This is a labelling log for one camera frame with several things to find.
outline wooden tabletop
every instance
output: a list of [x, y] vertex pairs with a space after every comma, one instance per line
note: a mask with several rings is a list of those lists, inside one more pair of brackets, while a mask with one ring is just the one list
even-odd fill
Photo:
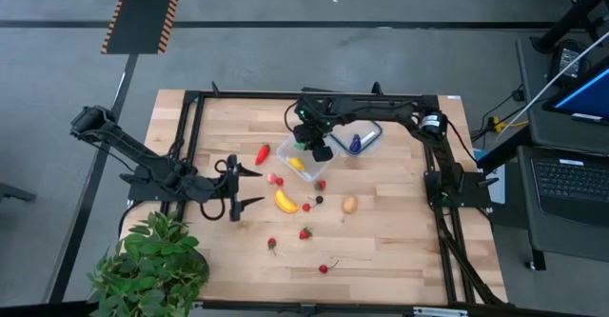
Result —
[[[146, 145], [159, 154], [175, 137], [183, 90], [160, 90], [147, 131]], [[471, 147], [462, 101], [440, 96], [441, 110]], [[302, 205], [315, 197], [313, 185], [303, 181], [274, 154], [286, 139], [284, 99], [206, 99], [194, 164], [202, 175], [216, 177], [213, 164], [237, 154], [246, 167], [273, 172], [285, 179], [284, 192]], [[194, 114], [191, 107], [189, 116]], [[288, 122], [298, 121], [294, 113]], [[363, 156], [335, 159], [322, 178], [327, 182], [324, 203], [310, 212], [285, 213], [275, 205], [276, 186], [262, 178], [242, 178], [241, 199], [264, 196], [247, 207], [240, 222], [228, 213], [217, 222], [206, 220], [196, 203], [189, 202], [185, 221], [200, 241], [198, 250], [210, 265], [209, 283], [202, 300], [250, 302], [299, 302], [337, 304], [443, 305], [446, 294], [442, 277], [438, 235], [431, 209], [426, 204], [422, 173], [423, 146], [404, 127], [381, 123], [383, 136], [377, 147]], [[190, 123], [187, 123], [187, 136]], [[455, 158], [466, 170], [475, 170], [456, 135], [448, 134]], [[269, 158], [254, 166], [259, 148], [271, 146]], [[344, 197], [359, 200], [353, 214], [344, 214]], [[206, 212], [220, 211], [218, 201], [205, 204]], [[158, 202], [146, 202], [126, 218], [123, 235]], [[470, 208], [461, 209], [462, 229], [470, 262], [493, 292], [505, 300], [501, 270], [486, 219]], [[300, 240], [299, 231], [310, 227], [313, 237]], [[269, 237], [277, 240], [276, 255], [267, 249]], [[339, 261], [327, 274], [318, 267]], [[458, 265], [453, 271], [458, 297], [462, 282]]]

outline monitor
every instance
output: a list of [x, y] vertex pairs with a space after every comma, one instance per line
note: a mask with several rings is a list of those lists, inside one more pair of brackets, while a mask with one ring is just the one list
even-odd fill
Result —
[[609, 57], [550, 99], [544, 108], [591, 122], [609, 121]]

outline clear plastic box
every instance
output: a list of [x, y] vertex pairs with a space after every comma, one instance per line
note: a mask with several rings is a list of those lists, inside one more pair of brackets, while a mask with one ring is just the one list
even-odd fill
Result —
[[[362, 140], [360, 151], [353, 152], [349, 149], [353, 141], [353, 135], [358, 134]], [[355, 121], [344, 126], [336, 126], [330, 133], [330, 137], [350, 156], [359, 156], [366, 150], [373, 149], [383, 135], [383, 128], [374, 121]]]
[[[324, 142], [326, 146], [329, 146], [332, 149], [332, 153], [334, 154], [332, 159], [325, 162], [316, 162], [315, 159], [313, 159], [313, 152], [311, 150], [297, 149], [295, 147], [296, 139], [294, 139], [294, 135], [290, 135], [287, 140], [277, 148], [277, 157], [279, 157], [279, 159], [289, 168], [292, 168], [292, 170], [303, 178], [303, 180], [312, 182], [315, 181], [315, 179], [324, 172], [325, 168], [327, 168], [337, 156], [340, 156], [342, 152], [341, 147], [332, 140], [332, 138], [325, 137]], [[300, 158], [303, 161], [303, 170], [297, 170], [289, 164], [289, 159], [294, 157]]]

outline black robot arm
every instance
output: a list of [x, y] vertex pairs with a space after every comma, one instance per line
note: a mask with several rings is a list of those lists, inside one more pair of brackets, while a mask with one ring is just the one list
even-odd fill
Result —
[[448, 118], [439, 109], [430, 108], [420, 97], [395, 99], [354, 99], [337, 94], [324, 98], [303, 94], [294, 112], [302, 124], [294, 127], [294, 137], [313, 151], [316, 161], [332, 158], [332, 150], [324, 143], [324, 137], [334, 126], [346, 125], [357, 120], [396, 122], [424, 145], [431, 147], [440, 168], [440, 193], [456, 197], [462, 189], [463, 168], [455, 162], [446, 139]]
[[197, 175], [197, 168], [185, 161], [158, 155], [125, 133], [116, 123], [111, 111], [99, 106], [85, 107], [71, 122], [71, 135], [95, 145], [105, 143], [138, 164], [134, 174], [121, 174], [131, 185], [129, 199], [154, 201], [188, 201], [203, 204], [210, 199], [230, 200], [230, 220], [239, 221], [244, 208], [262, 198], [239, 201], [239, 176], [261, 176], [237, 163], [236, 155], [229, 155], [226, 169], [217, 169], [220, 176], [207, 178]]

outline concrete floor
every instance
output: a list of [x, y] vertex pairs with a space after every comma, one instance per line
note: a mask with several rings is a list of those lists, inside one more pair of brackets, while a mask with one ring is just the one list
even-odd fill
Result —
[[[115, 3], [0, 0], [0, 19], [109, 19]], [[551, 21], [569, 6], [569, 0], [181, 0], [178, 20]], [[69, 121], [83, 105], [111, 106], [127, 60], [99, 53], [105, 32], [0, 29], [0, 181], [38, 194], [33, 204], [0, 205], [1, 306], [46, 299], [94, 151], [69, 137]], [[174, 30], [166, 54], [139, 57], [120, 124], [142, 140], [158, 89], [209, 89], [211, 80], [221, 89], [360, 92], [380, 81], [386, 92], [461, 95], [477, 129], [481, 116], [520, 84], [514, 40], [522, 34]], [[108, 161], [67, 300], [87, 296], [85, 272], [116, 241], [128, 192], [118, 178], [124, 171]], [[526, 233], [496, 228], [495, 235], [512, 303], [609, 315], [609, 264], [551, 254], [547, 272], [530, 272], [521, 264]]]

